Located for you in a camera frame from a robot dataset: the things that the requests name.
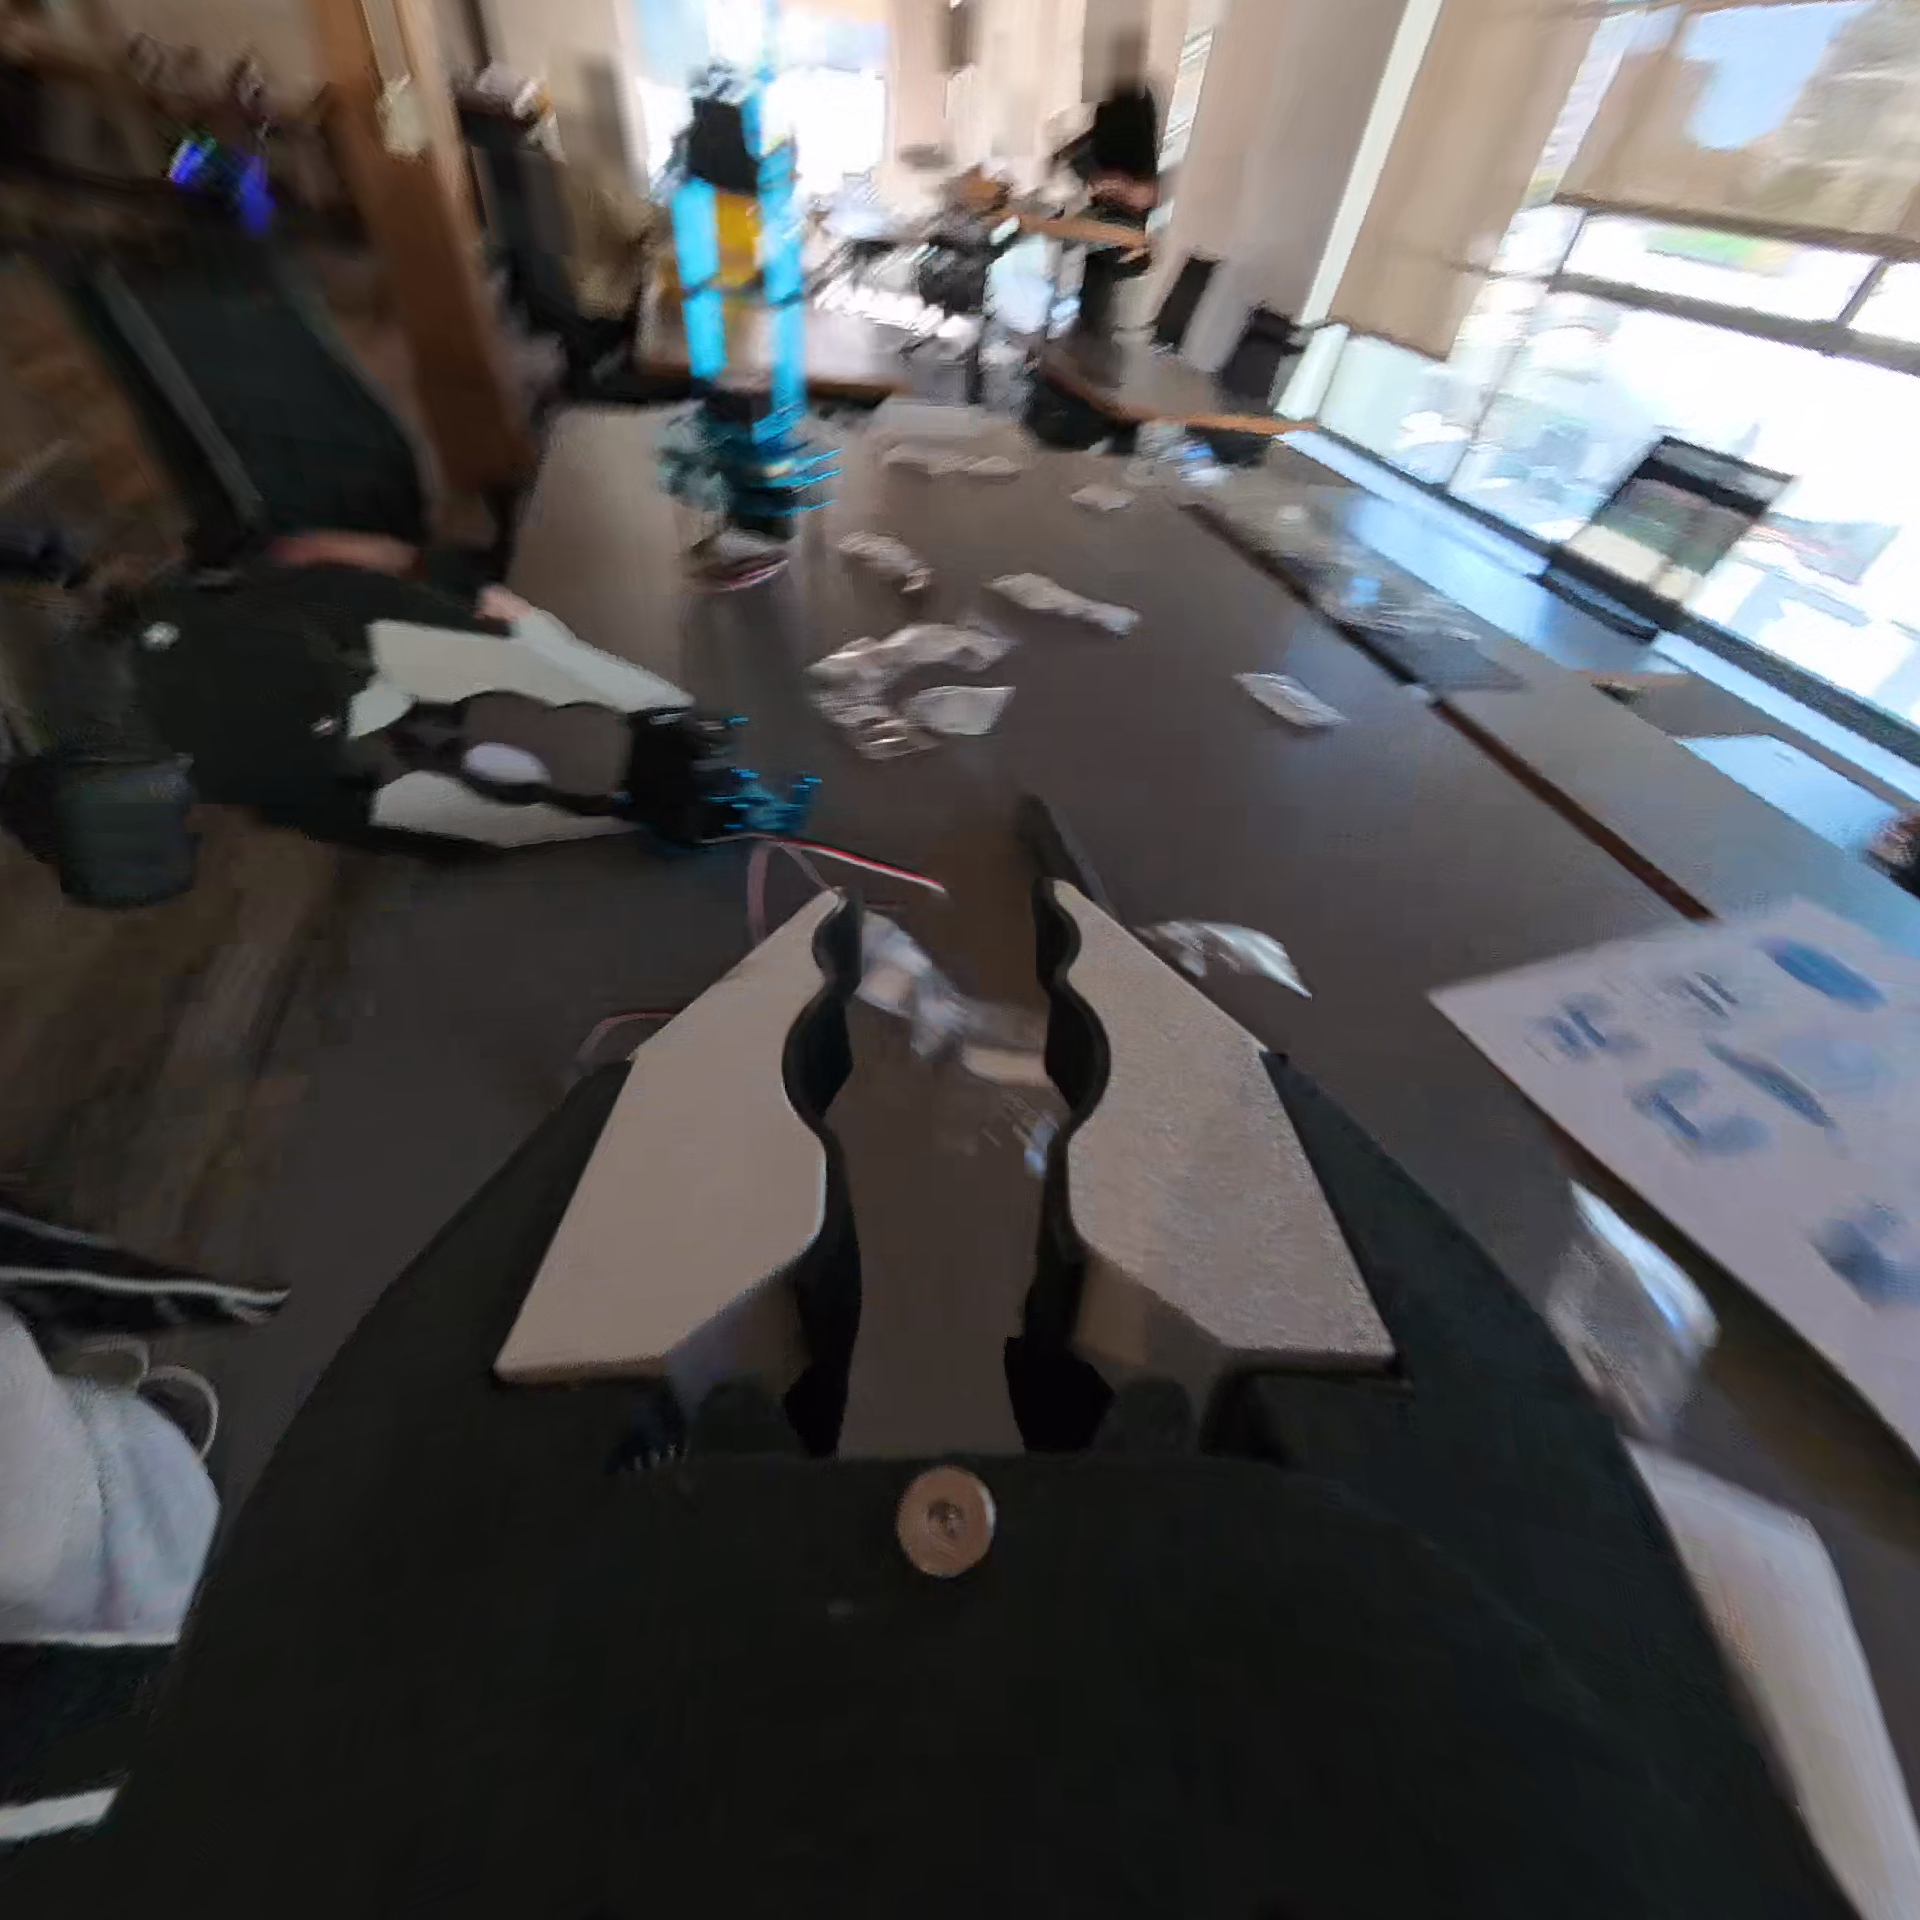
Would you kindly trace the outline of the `open instruction manual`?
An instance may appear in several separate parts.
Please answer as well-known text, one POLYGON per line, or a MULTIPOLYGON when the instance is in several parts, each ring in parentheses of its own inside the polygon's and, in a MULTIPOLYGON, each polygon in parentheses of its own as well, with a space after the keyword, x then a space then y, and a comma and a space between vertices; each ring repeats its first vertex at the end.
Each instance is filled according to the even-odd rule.
POLYGON ((1917 1456, 1917 962, 1810 901, 1430 993, 1917 1456))

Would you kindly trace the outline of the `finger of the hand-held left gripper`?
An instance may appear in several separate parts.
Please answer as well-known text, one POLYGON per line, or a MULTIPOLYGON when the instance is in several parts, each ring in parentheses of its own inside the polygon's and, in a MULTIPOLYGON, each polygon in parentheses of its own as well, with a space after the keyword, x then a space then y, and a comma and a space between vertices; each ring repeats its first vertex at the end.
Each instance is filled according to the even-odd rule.
POLYGON ((355 741, 396 726, 415 709, 459 709, 492 697, 620 715, 696 704, 681 686, 590 646, 548 613, 511 622, 502 637, 401 620, 372 622, 366 637, 369 676, 350 701, 355 741))
POLYGON ((623 716, 403 716, 366 739, 372 828, 528 852, 628 838, 623 716))

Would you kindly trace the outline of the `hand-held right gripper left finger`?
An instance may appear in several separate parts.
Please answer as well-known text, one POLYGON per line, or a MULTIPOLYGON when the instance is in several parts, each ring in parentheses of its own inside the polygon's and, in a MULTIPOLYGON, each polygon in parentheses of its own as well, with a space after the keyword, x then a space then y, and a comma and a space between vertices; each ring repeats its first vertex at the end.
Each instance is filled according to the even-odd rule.
POLYGON ((839 1449, 862 1275, 832 1108, 862 905, 824 890, 640 1044, 494 1356, 513 1389, 638 1381, 687 1424, 752 1382, 839 1449))

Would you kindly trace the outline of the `black cup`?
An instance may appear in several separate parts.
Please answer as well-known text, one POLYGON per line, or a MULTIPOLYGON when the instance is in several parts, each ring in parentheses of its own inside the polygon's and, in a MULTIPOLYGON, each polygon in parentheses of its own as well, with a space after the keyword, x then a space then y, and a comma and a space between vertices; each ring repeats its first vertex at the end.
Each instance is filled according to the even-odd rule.
POLYGON ((49 810, 59 892, 99 911, 186 897, 197 879, 193 804, 179 756, 56 758, 49 810))

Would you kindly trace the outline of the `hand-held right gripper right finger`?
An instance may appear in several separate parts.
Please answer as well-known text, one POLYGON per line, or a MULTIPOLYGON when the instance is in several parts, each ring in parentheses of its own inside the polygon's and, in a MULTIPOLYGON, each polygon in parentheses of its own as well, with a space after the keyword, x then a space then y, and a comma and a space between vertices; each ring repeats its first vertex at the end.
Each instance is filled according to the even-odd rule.
POLYGON ((1271 1055, 1078 887, 1029 901, 1064 1119, 1008 1341, 1024 1450, 1089 1449, 1134 1387, 1211 1429, 1242 1381, 1387 1381, 1393 1336, 1271 1055))

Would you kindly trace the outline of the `blue servo bracket part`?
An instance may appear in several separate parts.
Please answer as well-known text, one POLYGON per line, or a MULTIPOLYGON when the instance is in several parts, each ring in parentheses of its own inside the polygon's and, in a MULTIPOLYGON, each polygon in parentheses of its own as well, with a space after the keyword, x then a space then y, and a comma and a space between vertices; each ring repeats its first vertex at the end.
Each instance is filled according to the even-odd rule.
POLYGON ((628 716, 628 756, 614 810, 665 848, 696 852, 802 836, 821 783, 767 784, 733 756, 741 716, 649 709, 628 716))

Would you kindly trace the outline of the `white foam block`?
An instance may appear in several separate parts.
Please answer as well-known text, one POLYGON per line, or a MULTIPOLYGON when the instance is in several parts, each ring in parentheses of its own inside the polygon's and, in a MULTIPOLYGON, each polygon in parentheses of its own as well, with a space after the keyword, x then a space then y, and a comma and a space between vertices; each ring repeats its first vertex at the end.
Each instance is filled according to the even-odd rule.
POLYGON ((1864 1918, 1917 1915, 1917 1827, 1833 1561, 1801 1517, 1625 1447, 1765 1759, 1864 1918))

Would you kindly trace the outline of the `black laptop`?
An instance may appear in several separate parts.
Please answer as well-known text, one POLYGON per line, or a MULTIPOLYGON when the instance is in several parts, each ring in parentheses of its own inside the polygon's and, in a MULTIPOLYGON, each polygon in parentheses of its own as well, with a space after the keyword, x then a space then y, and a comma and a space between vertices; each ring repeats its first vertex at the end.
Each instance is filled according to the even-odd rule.
POLYGON ((1791 475, 1662 435, 1548 553, 1537 584, 1613 635, 1650 644, 1791 487, 1791 475))

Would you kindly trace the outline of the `person's white clothing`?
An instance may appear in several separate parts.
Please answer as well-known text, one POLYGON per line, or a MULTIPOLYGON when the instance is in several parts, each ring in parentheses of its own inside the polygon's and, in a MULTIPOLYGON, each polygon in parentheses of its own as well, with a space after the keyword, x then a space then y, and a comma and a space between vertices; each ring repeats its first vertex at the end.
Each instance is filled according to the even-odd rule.
POLYGON ((207 1468, 219 1399, 109 1336, 59 1373, 1 1313, 1 1640, 171 1647, 221 1517, 207 1468))

